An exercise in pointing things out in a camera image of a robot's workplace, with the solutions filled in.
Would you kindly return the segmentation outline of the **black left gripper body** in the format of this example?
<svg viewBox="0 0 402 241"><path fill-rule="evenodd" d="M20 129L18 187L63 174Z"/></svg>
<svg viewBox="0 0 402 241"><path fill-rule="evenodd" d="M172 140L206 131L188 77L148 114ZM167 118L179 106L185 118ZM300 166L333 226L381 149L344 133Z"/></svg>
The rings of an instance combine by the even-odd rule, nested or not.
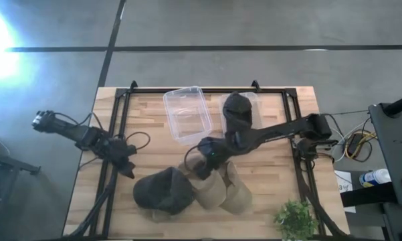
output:
<svg viewBox="0 0 402 241"><path fill-rule="evenodd" d="M109 159L115 166L119 166L121 162L129 161L129 157L124 157L121 155L120 149L123 144L127 144L123 139L109 138L103 142L102 151L104 152L104 157Z"/></svg>

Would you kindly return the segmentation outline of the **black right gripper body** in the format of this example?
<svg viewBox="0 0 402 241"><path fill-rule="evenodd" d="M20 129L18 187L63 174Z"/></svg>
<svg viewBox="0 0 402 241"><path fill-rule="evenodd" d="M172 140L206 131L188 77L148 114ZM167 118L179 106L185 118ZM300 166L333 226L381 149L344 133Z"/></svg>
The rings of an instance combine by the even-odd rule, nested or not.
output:
<svg viewBox="0 0 402 241"><path fill-rule="evenodd" d="M217 163L217 169L221 166L221 164L225 163L229 159L229 151L226 149L220 149L218 154L213 156L204 156L206 161L215 161Z"/></svg>

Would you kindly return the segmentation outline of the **beige cap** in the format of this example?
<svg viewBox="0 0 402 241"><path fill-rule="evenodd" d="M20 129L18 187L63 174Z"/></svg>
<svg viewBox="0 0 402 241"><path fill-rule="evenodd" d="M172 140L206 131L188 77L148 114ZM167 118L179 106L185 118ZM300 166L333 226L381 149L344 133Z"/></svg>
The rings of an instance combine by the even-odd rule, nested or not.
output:
<svg viewBox="0 0 402 241"><path fill-rule="evenodd" d="M194 171L194 166L198 163L205 163L204 156L201 154L190 155L186 161L180 162L178 169L189 180L194 198L200 206L206 210L217 208L226 198L225 184L217 170L213 170L207 179L199 179Z"/></svg>
<svg viewBox="0 0 402 241"><path fill-rule="evenodd" d="M233 215L244 213L252 204L252 193L240 179L235 164L226 162L219 173L226 187L226 198L220 207Z"/></svg>

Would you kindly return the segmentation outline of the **black cap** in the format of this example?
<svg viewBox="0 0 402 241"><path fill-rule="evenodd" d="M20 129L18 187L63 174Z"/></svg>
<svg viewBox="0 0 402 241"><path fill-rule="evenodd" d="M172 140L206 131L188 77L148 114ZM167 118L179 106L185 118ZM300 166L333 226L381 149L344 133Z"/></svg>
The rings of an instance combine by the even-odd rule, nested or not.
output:
<svg viewBox="0 0 402 241"><path fill-rule="evenodd" d="M252 127L252 104L247 97L232 92L223 104L226 133L246 131Z"/></svg>
<svg viewBox="0 0 402 241"><path fill-rule="evenodd" d="M133 187L133 198L140 208L173 216L193 203L194 194L185 174L175 167L168 167L139 179Z"/></svg>

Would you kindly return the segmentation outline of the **clear plastic container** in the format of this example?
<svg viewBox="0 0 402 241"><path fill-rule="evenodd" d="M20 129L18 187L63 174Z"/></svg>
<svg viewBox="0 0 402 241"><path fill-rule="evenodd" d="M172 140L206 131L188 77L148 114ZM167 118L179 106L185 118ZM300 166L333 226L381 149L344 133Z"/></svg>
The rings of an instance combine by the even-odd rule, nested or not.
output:
<svg viewBox="0 0 402 241"><path fill-rule="evenodd" d="M213 130L203 90L190 86L163 95L170 132L180 145L194 145Z"/></svg>
<svg viewBox="0 0 402 241"><path fill-rule="evenodd" d="M260 113L260 110L262 107L261 100L258 98L257 94L255 94L254 92L240 92L239 94L246 97L252 105L252 128L253 129L262 129L263 123L262 123L262 115ZM230 96L230 94L222 94L219 97L219 112L220 112L221 127L222 127L223 134L225 134L227 131L226 119L223 114L223 105L229 96Z"/></svg>

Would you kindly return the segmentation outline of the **small green potted plant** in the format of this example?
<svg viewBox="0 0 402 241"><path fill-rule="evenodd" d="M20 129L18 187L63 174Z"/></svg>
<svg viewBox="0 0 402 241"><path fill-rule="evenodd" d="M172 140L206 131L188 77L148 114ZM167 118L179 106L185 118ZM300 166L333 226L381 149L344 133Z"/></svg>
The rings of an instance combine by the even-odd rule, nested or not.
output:
<svg viewBox="0 0 402 241"><path fill-rule="evenodd" d="M307 201L288 200L275 214L274 223L283 241L307 241L318 226L318 221L310 213Z"/></svg>

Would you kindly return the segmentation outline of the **dark chair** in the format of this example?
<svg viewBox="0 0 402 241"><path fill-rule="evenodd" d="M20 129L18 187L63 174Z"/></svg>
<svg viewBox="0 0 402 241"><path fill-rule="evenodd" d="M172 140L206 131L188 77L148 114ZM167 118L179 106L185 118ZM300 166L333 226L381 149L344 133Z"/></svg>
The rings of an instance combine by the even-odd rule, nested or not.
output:
<svg viewBox="0 0 402 241"><path fill-rule="evenodd" d="M37 176L40 170L40 166L13 158L9 149L0 141L0 191L12 189L23 171Z"/></svg>

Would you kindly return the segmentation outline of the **white paper sheet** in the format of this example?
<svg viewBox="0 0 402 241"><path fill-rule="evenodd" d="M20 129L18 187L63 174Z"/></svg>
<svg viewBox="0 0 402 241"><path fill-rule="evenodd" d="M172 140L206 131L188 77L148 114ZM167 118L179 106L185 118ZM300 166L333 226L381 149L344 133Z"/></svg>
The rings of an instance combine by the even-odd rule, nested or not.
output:
<svg viewBox="0 0 402 241"><path fill-rule="evenodd" d="M335 170L334 173L338 182L338 188L340 193L353 190L353 184L351 181L350 172Z"/></svg>

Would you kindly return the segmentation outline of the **black power adapter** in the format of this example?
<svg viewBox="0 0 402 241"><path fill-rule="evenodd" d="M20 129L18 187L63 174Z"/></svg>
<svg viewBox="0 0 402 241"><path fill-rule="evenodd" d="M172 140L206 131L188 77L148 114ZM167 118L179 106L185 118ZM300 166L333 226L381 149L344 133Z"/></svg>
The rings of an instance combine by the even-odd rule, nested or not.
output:
<svg viewBox="0 0 402 241"><path fill-rule="evenodd" d="M364 136L360 133L353 134L347 141L346 152L348 156L355 154L357 152L357 147L359 142Z"/></svg>

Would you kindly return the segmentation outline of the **white and blue spray can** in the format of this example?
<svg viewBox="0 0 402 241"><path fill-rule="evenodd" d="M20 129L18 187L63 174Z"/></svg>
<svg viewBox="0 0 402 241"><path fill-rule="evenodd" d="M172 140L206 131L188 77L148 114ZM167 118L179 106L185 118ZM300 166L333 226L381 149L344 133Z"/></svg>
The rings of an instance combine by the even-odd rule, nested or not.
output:
<svg viewBox="0 0 402 241"><path fill-rule="evenodd" d="M360 175L359 182L363 187L373 187L391 182L391 177L388 169L378 169Z"/></svg>

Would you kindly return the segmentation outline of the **grey cart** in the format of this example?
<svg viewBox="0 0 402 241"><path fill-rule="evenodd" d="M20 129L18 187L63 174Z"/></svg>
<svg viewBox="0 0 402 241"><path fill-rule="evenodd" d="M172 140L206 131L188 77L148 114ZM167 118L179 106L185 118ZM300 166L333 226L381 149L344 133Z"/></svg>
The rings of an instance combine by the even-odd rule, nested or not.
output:
<svg viewBox="0 0 402 241"><path fill-rule="evenodd" d="M369 107L383 158L396 195L395 204L385 204L393 240L402 241L402 112L389 117L379 104Z"/></svg>

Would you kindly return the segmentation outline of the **black tube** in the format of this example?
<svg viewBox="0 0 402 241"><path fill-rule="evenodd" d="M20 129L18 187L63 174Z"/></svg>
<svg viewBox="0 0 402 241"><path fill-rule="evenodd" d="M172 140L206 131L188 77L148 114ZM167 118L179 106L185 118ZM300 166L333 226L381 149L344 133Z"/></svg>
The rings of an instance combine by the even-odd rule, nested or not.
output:
<svg viewBox="0 0 402 241"><path fill-rule="evenodd" d="M402 98L393 103L382 103L383 112L389 116L394 117L402 112Z"/></svg>

